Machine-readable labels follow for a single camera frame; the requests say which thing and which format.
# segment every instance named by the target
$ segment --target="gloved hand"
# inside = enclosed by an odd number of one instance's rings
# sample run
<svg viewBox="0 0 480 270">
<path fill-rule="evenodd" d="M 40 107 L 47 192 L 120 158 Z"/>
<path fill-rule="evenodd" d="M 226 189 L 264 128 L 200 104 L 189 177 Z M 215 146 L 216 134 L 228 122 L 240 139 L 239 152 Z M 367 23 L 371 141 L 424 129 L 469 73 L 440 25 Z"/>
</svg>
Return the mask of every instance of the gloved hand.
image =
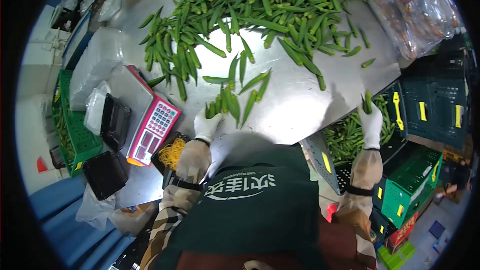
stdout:
<svg viewBox="0 0 480 270">
<path fill-rule="evenodd" d="M 358 107 L 358 116 L 360 117 L 361 129 L 363 132 L 363 148 L 380 149 L 380 133 L 384 122 L 382 112 L 372 102 L 371 114 L 367 115 L 363 107 Z"/>
<path fill-rule="evenodd" d="M 205 107 L 202 108 L 195 116 L 193 121 L 193 127 L 195 128 L 195 138 L 207 141 L 209 144 L 213 141 L 213 135 L 217 130 L 220 120 L 222 120 L 222 114 L 216 114 L 212 119 L 205 117 Z"/>
</svg>

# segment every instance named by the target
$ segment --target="green okra pod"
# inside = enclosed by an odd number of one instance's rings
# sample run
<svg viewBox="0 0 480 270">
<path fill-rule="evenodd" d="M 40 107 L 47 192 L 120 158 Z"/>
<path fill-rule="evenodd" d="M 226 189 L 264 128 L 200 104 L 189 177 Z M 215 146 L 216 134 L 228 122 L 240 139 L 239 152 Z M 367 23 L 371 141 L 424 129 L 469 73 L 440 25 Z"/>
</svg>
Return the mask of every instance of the green okra pod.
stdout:
<svg viewBox="0 0 480 270">
<path fill-rule="evenodd" d="M 248 99 L 247 106 L 245 107 L 245 111 L 243 112 L 243 121 L 242 121 L 240 129 L 242 129 L 243 126 L 245 125 L 245 122 L 247 121 L 248 116 L 250 115 L 250 112 L 252 111 L 252 107 L 254 106 L 256 98 L 257 98 L 257 90 L 253 89 L 250 93 L 250 97 Z"/>
<path fill-rule="evenodd" d="M 342 57 L 351 57 L 351 56 L 354 56 L 354 55 L 356 55 L 361 49 L 362 49 L 362 47 L 361 47 L 360 45 L 358 45 L 357 47 L 353 48 L 353 50 L 350 51 L 349 53 L 342 55 Z"/>
<path fill-rule="evenodd" d="M 261 87 L 258 90 L 258 94 L 257 94 L 257 97 L 255 99 L 255 101 L 258 102 L 258 103 L 262 100 L 262 97 L 265 93 L 265 90 L 267 89 L 268 81 L 270 80 L 270 72 L 271 71 L 272 71 L 272 68 L 268 69 L 267 75 L 265 76 L 265 78 L 261 82 Z"/>
<path fill-rule="evenodd" d="M 255 86 L 257 83 L 262 81 L 267 74 L 265 72 L 260 73 L 259 75 L 255 76 L 252 78 L 238 93 L 238 95 L 242 95 L 245 91 L 249 90 L 251 87 Z"/>
<path fill-rule="evenodd" d="M 368 66 L 370 66 L 371 64 L 373 64 L 375 62 L 375 58 L 372 58 L 372 59 L 369 59 L 368 61 L 366 61 L 365 63 L 362 63 L 361 64 L 361 67 L 362 68 L 367 68 Z"/>
</svg>

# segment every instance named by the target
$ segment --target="worker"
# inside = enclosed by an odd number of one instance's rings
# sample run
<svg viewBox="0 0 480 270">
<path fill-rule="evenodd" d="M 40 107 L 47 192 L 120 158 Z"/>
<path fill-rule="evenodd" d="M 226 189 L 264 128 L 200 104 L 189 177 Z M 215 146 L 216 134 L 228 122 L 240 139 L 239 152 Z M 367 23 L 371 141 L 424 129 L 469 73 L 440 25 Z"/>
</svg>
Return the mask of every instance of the worker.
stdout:
<svg viewBox="0 0 480 270">
<path fill-rule="evenodd" d="M 277 145 L 221 168 L 202 189 L 209 146 L 222 114 L 202 109 L 195 139 L 165 187 L 140 269 L 299 270 L 376 269 L 369 216 L 382 177 L 382 113 L 361 107 L 364 149 L 352 163 L 349 186 L 332 223 L 321 215 L 300 146 Z"/>
<path fill-rule="evenodd" d="M 437 193 L 437 198 L 442 198 L 446 195 L 453 195 L 456 192 L 471 189 L 472 171 L 466 165 L 465 160 L 460 160 L 460 163 L 453 167 L 449 173 L 448 182 L 445 184 L 443 190 Z"/>
</svg>

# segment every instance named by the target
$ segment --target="clear plastic container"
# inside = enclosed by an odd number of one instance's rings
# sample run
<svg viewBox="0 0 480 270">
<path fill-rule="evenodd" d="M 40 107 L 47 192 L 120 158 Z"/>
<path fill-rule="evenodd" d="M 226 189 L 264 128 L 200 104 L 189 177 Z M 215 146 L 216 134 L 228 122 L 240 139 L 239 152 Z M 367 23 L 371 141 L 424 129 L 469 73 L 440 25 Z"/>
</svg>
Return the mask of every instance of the clear plastic container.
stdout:
<svg viewBox="0 0 480 270">
<path fill-rule="evenodd" d="M 99 136 L 102 127 L 103 106 L 107 93 L 98 88 L 93 88 L 92 94 L 86 100 L 86 112 L 83 125 L 92 132 L 93 135 Z"/>
<path fill-rule="evenodd" d="M 72 111 L 85 111 L 86 99 L 112 69 L 122 62 L 122 32 L 100 27 L 88 42 L 70 81 L 69 99 Z"/>
</svg>

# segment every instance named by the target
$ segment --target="black container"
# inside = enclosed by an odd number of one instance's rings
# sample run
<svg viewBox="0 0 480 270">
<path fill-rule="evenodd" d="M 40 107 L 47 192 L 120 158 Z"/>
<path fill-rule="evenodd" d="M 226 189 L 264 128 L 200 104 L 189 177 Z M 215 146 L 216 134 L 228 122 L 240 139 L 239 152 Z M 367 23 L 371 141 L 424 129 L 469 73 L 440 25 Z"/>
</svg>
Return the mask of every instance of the black container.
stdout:
<svg viewBox="0 0 480 270">
<path fill-rule="evenodd" d="M 124 159 L 120 154 L 106 151 L 83 163 L 81 169 L 99 201 L 107 199 L 125 186 L 128 177 L 121 163 Z"/>
<path fill-rule="evenodd" d="M 171 134 L 168 136 L 168 138 L 165 140 L 165 142 L 162 143 L 158 147 L 158 149 L 152 154 L 151 161 L 153 165 L 157 168 L 157 170 L 165 177 L 165 174 L 170 170 L 168 167 L 165 167 L 165 165 L 159 160 L 159 151 L 165 148 L 165 146 L 172 144 L 173 141 L 177 138 L 182 138 L 183 141 L 188 142 L 190 139 L 186 136 L 183 135 L 182 133 L 176 131 L 174 134 Z"/>
<path fill-rule="evenodd" d="M 130 114 L 130 107 L 124 105 L 110 93 L 106 94 L 100 137 L 116 153 L 125 145 Z"/>
</svg>

